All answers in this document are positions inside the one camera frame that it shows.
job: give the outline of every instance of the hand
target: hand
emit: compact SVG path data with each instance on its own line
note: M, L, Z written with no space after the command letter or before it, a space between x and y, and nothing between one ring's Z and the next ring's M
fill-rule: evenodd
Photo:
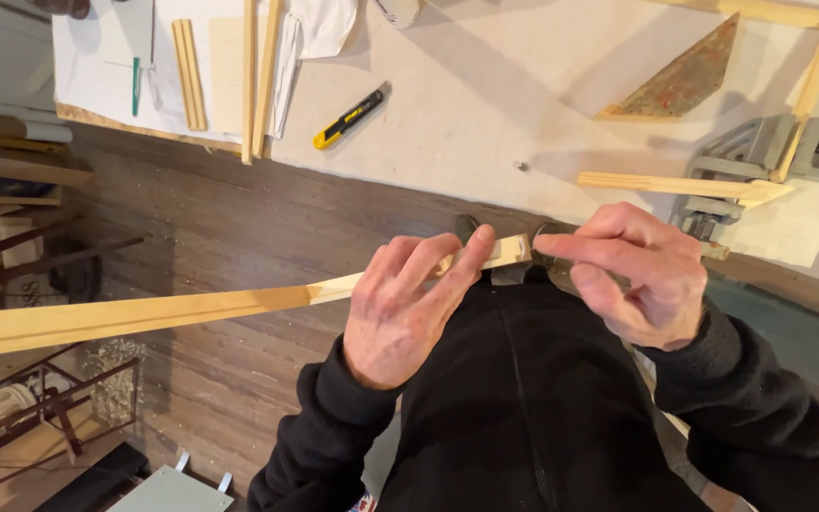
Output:
M541 235L533 247L575 261L583 301L624 340L669 352L697 336L706 270L700 243L677 227L620 202L601 206L573 235ZM631 291L606 271L630 278Z
M461 257L431 291L422 286L438 263L461 250L459 238L397 237L381 246L353 289L343 354L364 386L393 389L412 377L438 343L444 324L480 278L495 230L476 229Z

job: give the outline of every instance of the yellow utility knife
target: yellow utility knife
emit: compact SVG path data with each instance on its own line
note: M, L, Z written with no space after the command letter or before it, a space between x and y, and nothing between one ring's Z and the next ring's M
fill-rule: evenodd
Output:
M356 107L353 107L347 111L346 114L340 116L340 119L331 123L322 133L315 135L315 138L312 140L315 148L328 148L335 140L346 133L348 129L356 126L360 119L364 118L384 101L384 95L389 89L390 85L385 81L381 84L381 87L375 89L375 92L365 97L362 101L359 101Z

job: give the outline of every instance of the person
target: person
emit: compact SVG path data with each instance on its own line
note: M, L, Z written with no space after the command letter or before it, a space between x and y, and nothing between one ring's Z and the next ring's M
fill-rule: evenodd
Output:
M666 464L623 339L654 361L656 404L691 427L699 471L759 510L819 511L819 402L765 340L703 298L699 242L627 203L600 207L574 234L546 231L534 250L575 262L579 298L543 266L493 286L480 273L488 225L430 290L457 236L382 246L346 331L302 369L302 412L280 421L249 509L356 504L363 456L402 394L379 510L708 510Z

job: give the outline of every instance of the wooden floor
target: wooden floor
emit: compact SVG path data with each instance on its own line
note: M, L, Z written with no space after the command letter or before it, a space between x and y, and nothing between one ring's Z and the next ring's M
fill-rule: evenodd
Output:
M70 194L84 220L75 238L144 235L104 258L104 300L306 284L361 272L390 238L450 231L471 213L499 236L532 233L544 218L269 161L243 166L200 146L73 125L72 151L97 173ZM556 276L563 278L564 270ZM191 468L234 489L266 462L282 415L296 413L296 378L344 328L348 301L146 332L88 348L87 372L142 356L133 444L154 468Z

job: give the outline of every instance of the workbench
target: workbench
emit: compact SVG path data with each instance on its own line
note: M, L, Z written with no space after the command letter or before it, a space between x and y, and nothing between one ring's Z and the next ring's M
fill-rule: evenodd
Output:
M207 18L241 16L241 2L155 0L155 10L159 74L161 55L172 55L172 19L192 18L201 48ZM582 189L577 173L683 176L705 141L749 119L789 111L818 34L743 20L725 86L682 121L596 122L592 116L626 98L725 18L640 0L433 0L413 27L400 31L374 3L360 3L340 55L302 60L284 134L271 144L270 157L571 223L583 223L599 205L616 201L668 219L674 196ZM56 41L57 94L60 64L78 58L84 56L77 48ZM199 50L198 59L210 116L209 53ZM127 103L127 87L101 85L127 68L82 64L71 78L75 91L90 87L91 95ZM161 83L175 80L177 87L175 76L175 69L165 71ZM332 149L313 148L314 134L385 79L393 92L383 108ZM119 81L125 84L125 75ZM183 123L148 111L147 87L142 95L136 119L124 110L108 116L67 105L59 106L59 115L224 149L240 142L229 134L189 132Z

